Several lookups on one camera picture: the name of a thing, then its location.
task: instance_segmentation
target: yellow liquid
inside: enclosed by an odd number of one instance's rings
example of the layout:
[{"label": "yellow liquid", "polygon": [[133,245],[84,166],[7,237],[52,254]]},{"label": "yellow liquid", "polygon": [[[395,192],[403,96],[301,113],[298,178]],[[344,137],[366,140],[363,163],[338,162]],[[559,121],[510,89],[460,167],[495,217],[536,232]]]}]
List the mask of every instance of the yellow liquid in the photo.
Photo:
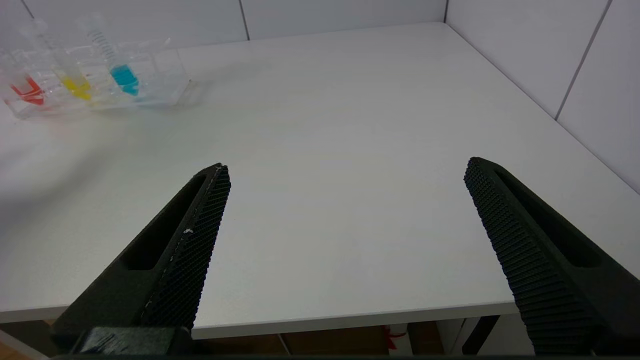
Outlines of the yellow liquid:
[{"label": "yellow liquid", "polygon": [[86,79],[83,80],[82,83],[76,84],[68,76],[60,77],[62,85],[64,85],[73,96],[89,101],[91,100],[91,94],[89,93],[91,85]]}]

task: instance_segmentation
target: white table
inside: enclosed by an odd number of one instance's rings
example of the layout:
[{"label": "white table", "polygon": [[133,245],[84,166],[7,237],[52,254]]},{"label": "white table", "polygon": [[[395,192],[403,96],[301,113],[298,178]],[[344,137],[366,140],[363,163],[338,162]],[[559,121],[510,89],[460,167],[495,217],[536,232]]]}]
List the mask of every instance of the white table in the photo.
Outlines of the white table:
[{"label": "white table", "polygon": [[0,322],[58,316],[218,161],[232,189],[196,338],[514,313],[471,156],[640,275],[640,196],[445,24],[181,56],[194,105],[2,115],[3,211],[29,215],[3,229]]}]

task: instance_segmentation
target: blue test tube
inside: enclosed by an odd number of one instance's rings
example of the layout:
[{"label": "blue test tube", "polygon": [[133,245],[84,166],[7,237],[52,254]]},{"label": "blue test tube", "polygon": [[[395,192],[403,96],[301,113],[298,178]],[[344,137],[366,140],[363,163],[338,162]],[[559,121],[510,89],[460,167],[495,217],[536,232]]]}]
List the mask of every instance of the blue test tube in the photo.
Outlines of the blue test tube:
[{"label": "blue test tube", "polygon": [[130,95],[138,94],[139,82],[124,57],[116,47],[108,40],[103,32],[104,21],[99,14],[83,16],[77,20],[78,26],[91,40],[93,47],[107,62],[109,73],[120,89]]}]

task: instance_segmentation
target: red liquid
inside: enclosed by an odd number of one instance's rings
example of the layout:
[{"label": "red liquid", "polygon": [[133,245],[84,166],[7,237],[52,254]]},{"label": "red liquid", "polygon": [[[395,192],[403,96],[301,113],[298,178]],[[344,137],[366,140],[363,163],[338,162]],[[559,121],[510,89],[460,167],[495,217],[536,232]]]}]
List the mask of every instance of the red liquid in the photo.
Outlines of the red liquid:
[{"label": "red liquid", "polygon": [[31,79],[31,76],[27,77],[27,82],[29,83],[29,85],[31,85],[31,90],[29,90],[26,93],[21,93],[20,90],[18,90],[15,86],[11,86],[11,88],[13,89],[13,91],[15,91],[16,94],[20,95],[20,98],[26,102],[30,102],[31,104],[36,104],[36,105],[43,105],[44,104],[44,92],[42,91],[42,89],[40,88],[40,85],[36,84],[35,81],[33,81],[33,79]]}]

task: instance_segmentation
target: graduated test tube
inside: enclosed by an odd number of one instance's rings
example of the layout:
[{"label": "graduated test tube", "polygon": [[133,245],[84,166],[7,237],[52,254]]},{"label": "graduated test tube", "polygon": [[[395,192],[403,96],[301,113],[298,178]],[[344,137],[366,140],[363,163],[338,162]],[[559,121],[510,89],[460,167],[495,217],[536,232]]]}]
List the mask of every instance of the graduated test tube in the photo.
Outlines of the graduated test tube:
[{"label": "graduated test tube", "polygon": [[82,16],[76,22],[91,40],[93,47],[98,50],[107,62],[109,73],[120,89],[129,95],[136,96],[140,84],[138,78],[134,75],[124,57],[118,52],[116,46],[104,34],[105,26],[102,17],[94,13]]},{"label": "graduated test tube", "polygon": [[91,85],[71,55],[47,33],[47,24],[42,19],[33,19],[33,23],[20,29],[20,32],[33,47],[51,56],[53,72],[73,96],[91,100]]},{"label": "graduated test tube", "polygon": [[0,49],[0,68],[9,81],[11,89],[20,96],[23,101],[35,105],[44,104],[44,92],[15,61],[13,56]]}]

